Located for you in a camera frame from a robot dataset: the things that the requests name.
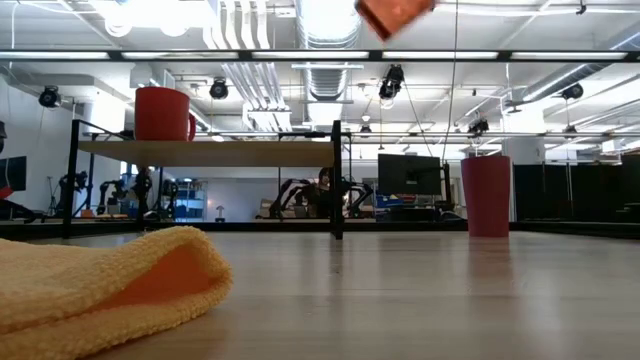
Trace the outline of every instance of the yellow towel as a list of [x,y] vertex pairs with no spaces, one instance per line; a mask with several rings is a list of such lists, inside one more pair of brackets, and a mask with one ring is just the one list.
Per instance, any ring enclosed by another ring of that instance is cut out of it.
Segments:
[[220,303],[231,283],[191,227],[111,249],[0,240],[0,359],[75,359],[166,330]]

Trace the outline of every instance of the ceiling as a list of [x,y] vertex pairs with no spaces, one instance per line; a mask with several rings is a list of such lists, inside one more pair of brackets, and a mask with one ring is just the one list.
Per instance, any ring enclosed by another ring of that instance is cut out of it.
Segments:
[[[125,37],[114,38],[104,31],[104,19],[99,14],[63,14],[45,11],[26,4],[15,8],[14,26],[15,48],[24,49],[206,49],[202,40],[199,7],[204,1],[181,1],[190,17],[191,27],[180,37],[164,35],[158,28],[134,27]],[[581,16],[574,13],[562,15],[533,16],[532,11],[548,5],[544,11],[559,12],[577,10],[578,0],[462,0],[458,15],[458,48],[460,49],[517,49],[517,50],[596,50],[603,49],[603,43],[618,32],[631,26],[640,29],[640,3],[637,1],[589,0],[588,11]],[[12,10],[16,2],[0,0],[0,48],[11,47]],[[38,1],[38,6],[46,6],[58,11],[67,11],[59,2]],[[86,1],[69,2],[76,11],[91,11],[93,7]],[[271,46],[277,49],[298,47],[295,18],[281,14],[293,9],[292,0],[269,0],[268,34]],[[367,25],[360,28],[358,48],[362,49],[453,49],[456,15],[455,1],[442,0],[434,13],[423,16],[407,26],[400,34],[383,44]],[[507,80],[505,64],[458,63],[455,68],[453,103],[448,100],[453,65],[450,63],[406,63],[402,64],[409,92],[402,90],[395,105],[389,110],[381,110],[375,96],[377,84],[384,75],[388,64],[366,63],[361,70],[352,70],[347,91],[347,100],[342,120],[355,130],[363,120],[362,115],[371,116],[376,125],[372,130],[409,131],[416,126],[416,116],[421,121],[432,121],[433,131],[444,131],[449,120],[464,126],[470,118],[464,115],[480,104],[487,96],[495,95],[507,87],[517,88],[531,85],[563,64],[518,63],[509,66],[510,80]],[[83,74],[91,75],[108,84],[122,94],[133,97],[129,75],[133,64],[128,63],[20,63],[14,64],[15,72],[37,74]],[[212,124],[221,130],[242,129],[243,100],[232,86],[227,99],[213,101],[208,95],[213,77],[224,76],[219,63],[154,63],[154,70],[168,70],[177,80],[180,90],[187,92],[202,113],[210,115]],[[301,100],[306,92],[300,71],[291,69],[289,63],[276,63],[278,79],[285,101],[292,110],[293,124],[301,124],[306,112]],[[583,99],[616,85],[640,73],[635,64],[616,64],[581,81],[585,89]],[[201,85],[196,92],[194,86]],[[569,119],[580,119],[602,113],[612,107],[638,98],[640,83],[629,82],[615,90],[583,101],[568,111]],[[567,123],[567,112],[562,111],[562,99],[548,98],[530,107],[541,109],[545,115],[545,126],[550,130],[561,130]],[[490,114],[492,127],[500,123],[500,113]],[[640,108],[624,117],[617,117],[586,128],[600,131],[617,124],[638,121]]]

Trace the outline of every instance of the ceiling duct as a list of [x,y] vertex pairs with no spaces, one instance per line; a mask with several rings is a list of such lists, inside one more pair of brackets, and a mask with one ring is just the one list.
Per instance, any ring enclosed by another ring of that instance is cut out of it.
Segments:
[[[640,23],[627,28],[605,42],[601,48],[612,51],[637,51],[640,48]],[[607,63],[569,64],[541,81],[514,93],[509,105],[522,105],[542,100],[611,66]]]
[[[300,47],[323,50],[354,48],[360,32],[360,16],[354,3],[354,0],[296,0]],[[348,70],[304,70],[308,94],[318,101],[336,101],[344,96],[348,76]],[[315,121],[312,107],[309,107],[309,112],[311,120]]]

